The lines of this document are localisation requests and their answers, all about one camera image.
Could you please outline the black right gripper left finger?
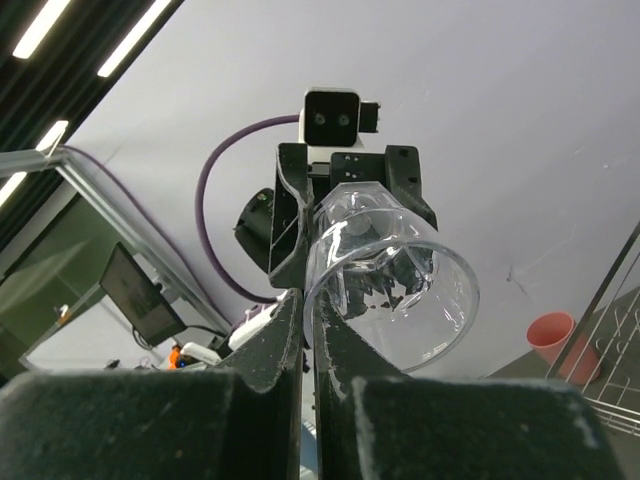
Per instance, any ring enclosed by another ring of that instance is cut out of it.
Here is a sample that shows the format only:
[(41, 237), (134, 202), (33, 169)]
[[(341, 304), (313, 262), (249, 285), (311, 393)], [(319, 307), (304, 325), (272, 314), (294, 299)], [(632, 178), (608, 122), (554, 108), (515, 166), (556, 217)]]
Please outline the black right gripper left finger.
[(5, 479), (295, 479), (302, 306), (202, 370), (28, 373), (1, 392)]

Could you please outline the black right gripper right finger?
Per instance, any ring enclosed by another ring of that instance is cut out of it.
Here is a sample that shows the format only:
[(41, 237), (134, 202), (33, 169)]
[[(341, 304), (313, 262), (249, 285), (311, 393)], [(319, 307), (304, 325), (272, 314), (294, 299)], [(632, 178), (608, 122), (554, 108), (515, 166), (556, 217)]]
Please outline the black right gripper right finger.
[(620, 479), (593, 410), (537, 379), (413, 378), (327, 298), (312, 316), (323, 479)]

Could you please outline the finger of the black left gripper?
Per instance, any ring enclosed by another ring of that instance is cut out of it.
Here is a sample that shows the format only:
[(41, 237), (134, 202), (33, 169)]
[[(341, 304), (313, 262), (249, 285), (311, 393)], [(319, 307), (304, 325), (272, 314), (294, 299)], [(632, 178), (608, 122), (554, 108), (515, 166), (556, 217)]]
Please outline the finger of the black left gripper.
[(277, 147), (268, 277), (275, 288), (305, 287), (313, 192), (307, 146)]
[(435, 211), (422, 195), (419, 153), (414, 146), (388, 145), (384, 152), (385, 187), (408, 210), (438, 230)]

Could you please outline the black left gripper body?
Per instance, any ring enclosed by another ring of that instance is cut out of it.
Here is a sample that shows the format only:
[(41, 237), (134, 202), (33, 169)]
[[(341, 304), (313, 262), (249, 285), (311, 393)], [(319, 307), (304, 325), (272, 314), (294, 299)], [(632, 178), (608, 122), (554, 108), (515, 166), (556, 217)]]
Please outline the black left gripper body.
[(381, 153), (331, 152), (307, 167), (313, 204), (308, 232), (322, 235), (341, 224), (348, 235), (389, 235), (393, 205), (386, 188), (386, 160)]

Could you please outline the large clear plastic cup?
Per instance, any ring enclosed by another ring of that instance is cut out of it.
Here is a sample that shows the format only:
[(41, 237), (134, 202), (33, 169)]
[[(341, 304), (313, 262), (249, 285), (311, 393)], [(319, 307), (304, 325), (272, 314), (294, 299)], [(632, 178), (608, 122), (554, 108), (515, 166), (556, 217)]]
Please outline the large clear plastic cup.
[(480, 302), (468, 262), (378, 182), (341, 183), (319, 204), (305, 282), (303, 331), (328, 306), (409, 373), (446, 355)]

